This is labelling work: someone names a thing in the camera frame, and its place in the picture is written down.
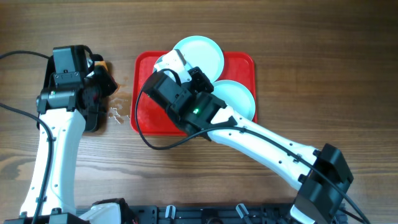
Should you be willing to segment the orange green sponge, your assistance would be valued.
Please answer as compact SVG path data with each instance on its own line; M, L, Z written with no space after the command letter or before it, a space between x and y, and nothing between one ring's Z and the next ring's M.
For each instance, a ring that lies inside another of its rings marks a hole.
M108 67L105 61L94 62L94 73L108 73Z

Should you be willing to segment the white plate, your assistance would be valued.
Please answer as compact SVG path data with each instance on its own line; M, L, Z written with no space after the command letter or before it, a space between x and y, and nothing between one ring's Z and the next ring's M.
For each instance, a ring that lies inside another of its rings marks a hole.
M232 106L248 120L253 120L256 104L253 94L241 83L233 80L220 80L213 83L213 95Z
M212 39L200 35L186 37L173 49L182 54L184 67L187 70L199 67L211 83L221 76L224 69L224 55L219 45Z
M168 68L169 66L168 65L166 65L164 62L163 62L163 55L162 56L160 56L157 60L156 60L156 62L155 62L155 64L154 64L154 66L153 66L153 70L152 70L152 72L158 72L158 71L160 71L160 70L162 70L162 69L164 69L164 68ZM170 72L170 71L165 71L164 72L167 76L169 76L173 81L175 81L175 77L174 77L174 75L172 74L172 72Z

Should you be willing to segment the white plate top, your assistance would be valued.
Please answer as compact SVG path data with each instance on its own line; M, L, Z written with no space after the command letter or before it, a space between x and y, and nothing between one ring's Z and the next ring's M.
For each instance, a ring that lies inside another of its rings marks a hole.
M186 37L173 49L182 54L184 67L187 70L199 67L211 83L221 76L224 69L224 55L219 45L212 39L200 35Z

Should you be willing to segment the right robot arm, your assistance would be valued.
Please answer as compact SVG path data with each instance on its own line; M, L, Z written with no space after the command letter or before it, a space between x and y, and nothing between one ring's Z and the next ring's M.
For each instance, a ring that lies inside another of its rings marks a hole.
M178 143L201 136L242 152L297 190L292 218L300 223L331 223L354 181L343 153L331 144L318 150L263 128L214 95L214 86L198 67L188 73L184 82L171 69L158 70L139 92L187 134Z

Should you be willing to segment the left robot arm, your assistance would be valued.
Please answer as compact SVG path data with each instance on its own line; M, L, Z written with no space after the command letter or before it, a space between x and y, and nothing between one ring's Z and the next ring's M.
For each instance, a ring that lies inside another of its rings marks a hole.
M37 97L39 148L30 189L13 223L52 223L56 217L79 222L74 180L83 133L98 129L101 104L118 88L105 64L91 72L53 73Z

